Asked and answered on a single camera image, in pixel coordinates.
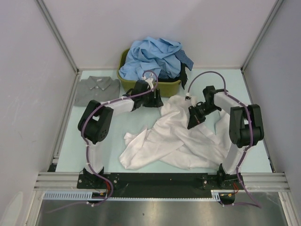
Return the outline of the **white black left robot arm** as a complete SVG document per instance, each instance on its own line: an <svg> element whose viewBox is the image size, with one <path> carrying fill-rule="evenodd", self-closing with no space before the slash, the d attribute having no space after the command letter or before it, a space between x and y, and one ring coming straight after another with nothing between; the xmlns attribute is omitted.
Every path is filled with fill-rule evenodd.
<svg viewBox="0 0 301 226"><path fill-rule="evenodd" d="M109 133L113 116L132 112L141 106L159 108L162 105L158 82L153 79L137 81L132 89L117 99L103 103L91 100L88 103L78 123L78 130L86 146L87 182L93 188L101 187L106 180L102 175L104 165L100 144Z"/></svg>

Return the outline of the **white long sleeve shirt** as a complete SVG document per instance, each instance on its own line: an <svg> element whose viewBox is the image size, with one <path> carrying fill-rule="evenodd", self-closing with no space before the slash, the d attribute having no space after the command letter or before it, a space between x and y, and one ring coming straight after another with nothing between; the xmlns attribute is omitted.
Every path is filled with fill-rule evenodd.
<svg viewBox="0 0 301 226"><path fill-rule="evenodd" d="M220 111L220 120L212 132L204 123L191 129L188 125L190 101L175 95L160 109L161 117L149 129L139 134L126 133L126 148L119 157L125 169L138 170L156 161L183 170L192 168L217 169L230 150L230 116Z"/></svg>

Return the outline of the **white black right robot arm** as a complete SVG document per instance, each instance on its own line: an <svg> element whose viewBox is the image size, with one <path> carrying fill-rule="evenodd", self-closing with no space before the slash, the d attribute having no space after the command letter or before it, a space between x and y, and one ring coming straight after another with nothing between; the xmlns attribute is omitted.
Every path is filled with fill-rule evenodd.
<svg viewBox="0 0 301 226"><path fill-rule="evenodd" d="M230 190L242 182L239 171L248 149L264 138L261 108L257 104L245 105L214 86L207 86L203 95L204 102L189 107L187 128L203 123L214 111L224 110L230 116L228 135L231 140L230 150L217 173L202 178L203 188Z"/></svg>

